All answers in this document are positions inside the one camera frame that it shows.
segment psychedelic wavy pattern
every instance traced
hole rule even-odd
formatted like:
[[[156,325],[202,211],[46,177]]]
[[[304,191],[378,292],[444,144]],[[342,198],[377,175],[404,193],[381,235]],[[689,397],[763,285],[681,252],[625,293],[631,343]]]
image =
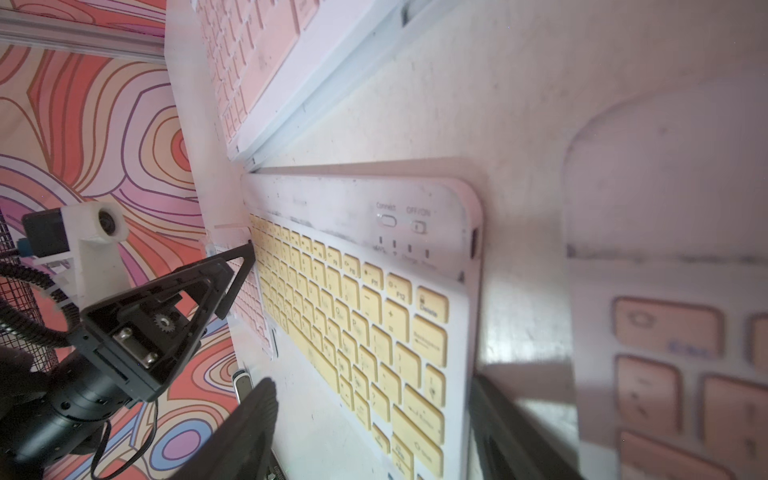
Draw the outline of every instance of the psychedelic wavy pattern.
[[[202,216],[167,71],[0,44],[0,210],[12,234],[21,236],[28,212],[93,200],[123,207],[131,233],[121,255],[133,284],[202,257]],[[185,313],[193,306],[180,304]],[[216,320],[208,332],[161,397],[155,445],[121,478],[167,478],[237,406],[227,324]],[[133,455],[152,415],[144,405],[118,413],[100,475]],[[46,478],[89,478],[90,462],[63,458]]]
[[[165,0],[0,0],[0,8],[165,36]]]

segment gear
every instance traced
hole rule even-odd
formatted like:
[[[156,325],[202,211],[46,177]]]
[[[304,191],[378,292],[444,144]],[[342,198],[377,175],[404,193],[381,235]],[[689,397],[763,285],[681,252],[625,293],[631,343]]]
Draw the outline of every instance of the gear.
[[[154,324],[165,333],[171,333],[176,329],[176,323],[165,313],[155,314]]]

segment cable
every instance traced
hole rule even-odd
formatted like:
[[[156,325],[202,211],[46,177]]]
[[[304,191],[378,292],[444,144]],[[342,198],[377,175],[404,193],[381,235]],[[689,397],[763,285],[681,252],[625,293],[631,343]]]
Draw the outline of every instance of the cable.
[[[125,462],[120,468],[112,472],[111,474],[107,475],[106,477],[97,477],[96,476],[96,467],[98,466],[98,463],[101,461],[101,457],[104,456],[104,450],[107,449],[107,442],[109,441],[109,435],[112,434],[112,423],[107,420],[107,428],[104,429],[104,434],[101,436],[101,442],[99,442],[98,448],[96,449],[96,452],[94,453],[93,459],[91,460],[91,478],[92,480],[112,480],[116,476],[120,475],[122,472],[125,472],[128,470],[128,468],[133,465],[138,459],[141,458],[141,456],[146,453],[146,451],[152,446],[152,442],[154,442],[154,435],[157,433],[157,411],[160,409],[160,406],[157,404],[157,400],[152,402],[154,405],[154,421],[152,422],[152,430],[149,432],[149,436],[146,440],[144,440],[144,444],[141,445],[141,448],[134,453],[134,456],[132,456],[130,459],[128,459],[127,462]]]
[[[51,288],[56,286],[56,283],[54,283],[51,276],[47,273],[17,263],[0,262],[0,276],[31,283],[32,285],[39,286],[43,290],[51,290]],[[77,328],[80,325],[80,309],[78,306],[72,302],[64,304],[64,302],[69,300],[69,297],[59,288],[52,290],[50,295],[56,303],[61,304],[61,312],[67,320],[67,330],[72,331]]]

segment wire mesh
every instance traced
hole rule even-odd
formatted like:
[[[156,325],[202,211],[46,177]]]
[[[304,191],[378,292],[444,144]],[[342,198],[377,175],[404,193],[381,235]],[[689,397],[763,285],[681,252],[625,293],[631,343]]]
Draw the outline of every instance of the wire mesh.
[[[11,238],[11,232],[8,230],[8,224],[0,210],[0,253],[13,250],[16,245]],[[9,257],[0,259],[0,262],[20,264],[18,257]],[[29,319],[43,324],[43,317],[38,308],[38,302],[32,292],[32,288],[25,282],[4,278],[0,276],[0,296],[6,302],[10,303],[19,312],[24,313]],[[0,333],[0,346],[12,349],[24,350],[34,356],[35,361],[32,364],[32,371],[47,372],[58,364],[56,352],[48,347],[32,345],[17,338],[10,333]]]

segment white keyboard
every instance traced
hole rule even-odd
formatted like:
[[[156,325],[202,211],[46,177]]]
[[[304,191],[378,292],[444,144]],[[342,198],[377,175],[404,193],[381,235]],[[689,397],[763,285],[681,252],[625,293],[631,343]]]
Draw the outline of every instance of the white keyboard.
[[[259,174],[243,193],[278,355],[298,348],[392,478],[464,478],[474,193],[456,180]]]

